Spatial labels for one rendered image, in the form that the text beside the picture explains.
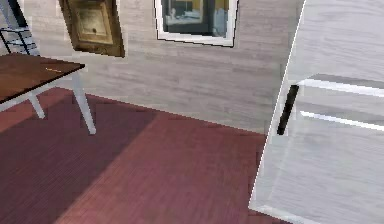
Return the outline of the white framed picture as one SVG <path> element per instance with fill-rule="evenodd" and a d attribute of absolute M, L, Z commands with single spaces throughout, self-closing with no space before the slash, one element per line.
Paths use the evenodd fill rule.
<path fill-rule="evenodd" d="M 157 39 L 234 47 L 239 0 L 154 0 Z"/>

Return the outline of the brown table with white legs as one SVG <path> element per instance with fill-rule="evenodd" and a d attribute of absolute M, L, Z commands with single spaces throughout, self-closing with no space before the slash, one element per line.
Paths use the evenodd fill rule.
<path fill-rule="evenodd" d="M 81 63 L 22 53 L 0 56 L 0 112 L 29 100 L 37 116 L 43 119 L 45 113 L 37 95 L 58 80 L 70 77 L 73 82 L 72 91 L 83 119 L 89 133 L 94 135 L 95 123 L 78 74 L 84 67 Z M 45 68 L 60 70 L 62 73 L 47 71 Z"/>

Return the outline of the black metal chair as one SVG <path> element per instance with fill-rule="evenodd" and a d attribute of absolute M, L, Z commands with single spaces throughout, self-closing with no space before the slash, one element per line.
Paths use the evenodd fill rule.
<path fill-rule="evenodd" d="M 0 40 L 7 52 L 39 56 L 18 0 L 0 0 L 0 15 L 5 19 L 5 24 L 0 25 Z"/>

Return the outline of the gold framed picture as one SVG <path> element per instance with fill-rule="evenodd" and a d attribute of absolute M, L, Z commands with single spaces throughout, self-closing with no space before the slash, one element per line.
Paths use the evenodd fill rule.
<path fill-rule="evenodd" d="M 58 0 L 75 51 L 125 57 L 117 0 Z"/>

